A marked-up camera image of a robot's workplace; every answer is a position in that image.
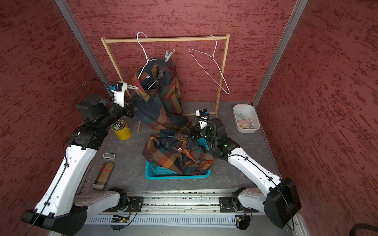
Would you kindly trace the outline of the plaid shirt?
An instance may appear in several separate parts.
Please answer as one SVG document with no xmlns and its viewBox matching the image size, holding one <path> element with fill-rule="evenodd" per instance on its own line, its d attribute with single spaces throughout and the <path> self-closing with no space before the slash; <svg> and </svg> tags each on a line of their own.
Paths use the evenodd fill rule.
<svg viewBox="0 0 378 236">
<path fill-rule="evenodd" d="M 174 136 L 188 124 L 183 116 L 181 93 L 175 63 L 172 59 L 153 59 L 139 69 L 132 85 L 135 116 L 160 136 Z"/>
<path fill-rule="evenodd" d="M 180 176 L 204 175 L 215 161 L 208 148 L 182 132 L 173 137 L 151 136 L 142 155 L 148 162 Z"/>
</svg>

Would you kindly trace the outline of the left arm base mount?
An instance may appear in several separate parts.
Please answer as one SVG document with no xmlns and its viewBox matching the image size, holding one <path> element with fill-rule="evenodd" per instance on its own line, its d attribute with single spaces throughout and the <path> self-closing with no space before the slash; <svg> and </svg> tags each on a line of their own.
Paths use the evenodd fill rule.
<svg viewBox="0 0 378 236">
<path fill-rule="evenodd" d="M 144 197 L 127 197 L 126 202 L 106 210 L 106 212 L 130 213 L 141 212 Z"/>
</svg>

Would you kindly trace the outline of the white wire hanger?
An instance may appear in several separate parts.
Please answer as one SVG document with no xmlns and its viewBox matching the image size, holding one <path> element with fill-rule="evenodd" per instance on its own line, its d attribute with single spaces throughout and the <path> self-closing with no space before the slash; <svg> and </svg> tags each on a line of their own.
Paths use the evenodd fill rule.
<svg viewBox="0 0 378 236">
<path fill-rule="evenodd" d="M 198 64 L 198 66 L 217 85 L 217 87 L 226 94 L 230 94 L 230 88 L 224 77 L 223 71 L 215 59 L 218 47 L 218 39 L 214 35 L 210 35 L 209 38 L 214 41 L 214 47 L 210 53 L 194 48 L 190 48 L 189 53 Z M 220 82 L 214 78 L 214 72 L 216 72 L 220 76 Z"/>
<path fill-rule="evenodd" d="M 158 59 L 149 59 L 149 57 L 148 57 L 148 55 L 147 55 L 147 53 L 146 53 L 146 51 L 145 51 L 145 48 L 142 46 L 142 44 L 140 43 L 140 41 L 139 41 L 139 35 L 140 34 L 142 34 L 143 36 L 145 36 L 145 38 L 148 38 L 148 36 L 144 33 L 144 32 L 142 32 L 142 31 L 139 31 L 137 34 L 136 34 L 136 39 L 137 39 L 137 43 L 139 44 L 139 46 L 142 48 L 142 50 L 143 50 L 143 53 L 144 53 L 144 55 L 145 55 L 145 58 L 146 58 L 146 63 L 145 63 L 145 65 L 142 67 L 142 69 L 141 69 L 141 71 L 140 71 L 140 73 L 139 73 L 139 75 L 138 75 L 138 77 L 137 77 L 137 79 L 139 80 L 139 78 L 141 77 L 141 75 L 142 75 L 142 73 L 143 73 L 143 70 L 145 69 L 145 67 L 148 65 L 148 63 L 149 62 L 151 62 L 151 61 L 157 61 Z"/>
</svg>

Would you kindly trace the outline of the white clothespin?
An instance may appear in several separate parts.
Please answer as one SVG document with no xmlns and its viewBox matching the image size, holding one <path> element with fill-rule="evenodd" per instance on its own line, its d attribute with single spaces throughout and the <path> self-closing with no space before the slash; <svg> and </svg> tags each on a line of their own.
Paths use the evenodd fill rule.
<svg viewBox="0 0 378 236">
<path fill-rule="evenodd" d="M 138 90 L 138 87 L 137 87 L 137 86 L 132 86 L 132 85 L 129 85 L 129 84 L 127 84 L 127 88 L 128 88 L 128 89 Z"/>
</svg>

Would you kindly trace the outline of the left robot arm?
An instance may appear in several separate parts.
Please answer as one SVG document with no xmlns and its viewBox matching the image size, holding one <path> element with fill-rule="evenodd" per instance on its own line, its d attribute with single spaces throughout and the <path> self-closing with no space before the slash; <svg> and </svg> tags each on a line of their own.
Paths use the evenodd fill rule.
<svg viewBox="0 0 378 236">
<path fill-rule="evenodd" d="M 99 151 L 109 129 L 122 117 L 134 117 L 135 104 L 130 99 L 110 100 L 94 94 L 76 104 L 83 117 L 67 140 L 65 156 L 47 192 L 34 209 L 26 210 L 22 222 L 65 236 L 77 234 L 88 218 L 115 208 L 131 210 L 126 191 L 111 188 L 88 200 L 76 202 L 75 196 L 93 158 Z"/>
</svg>

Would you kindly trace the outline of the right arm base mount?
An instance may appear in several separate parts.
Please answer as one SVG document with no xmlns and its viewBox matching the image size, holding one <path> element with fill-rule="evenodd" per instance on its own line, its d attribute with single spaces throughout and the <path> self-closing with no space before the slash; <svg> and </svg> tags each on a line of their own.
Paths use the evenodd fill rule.
<svg viewBox="0 0 378 236">
<path fill-rule="evenodd" d="M 255 213 L 256 209 L 245 208 L 241 205 L 237 198 L 219 197 L 220 212 L 222 213 Z"/>
</svg>

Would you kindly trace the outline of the grey clothespin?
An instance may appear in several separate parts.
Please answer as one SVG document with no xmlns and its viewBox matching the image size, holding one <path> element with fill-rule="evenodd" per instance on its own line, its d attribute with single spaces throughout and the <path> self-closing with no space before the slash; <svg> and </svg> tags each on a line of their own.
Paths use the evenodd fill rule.
<svg viewBox="0 0 378 236">
<path fill-rule="evenodd" d="M 173 55 L 174 52 L 175 52 L 175 49 L 173 49 L 171 52 L 169 52 L 168 50 L 166 51 L 165 56 L 164 56 L 164 60 L 165 60 L 166 63 L 172 57 L 172 55 Z"/>
</svg>

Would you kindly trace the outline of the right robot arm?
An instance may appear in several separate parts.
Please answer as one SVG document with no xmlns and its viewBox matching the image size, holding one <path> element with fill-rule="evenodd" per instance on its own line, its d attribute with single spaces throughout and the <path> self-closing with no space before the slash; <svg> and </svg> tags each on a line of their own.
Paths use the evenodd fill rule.
<svg viewBox="0 0 378 236">
<path fill-rule="evenodd" d="M 237 142 L 228 137 L 221 119 L 195 119 L 197 124 L 184 126 L 183 133 L 195 140 L 205 139 L 216 158 L 236 167 L 259 189 L 259 192 L 238 189 L 233 194 L 234 206 L 261 211 L 279 228 L 293 225 L 295 215 L 302 208 L 294 181 L 271 173 L 250 157 Z"/>
</svg>

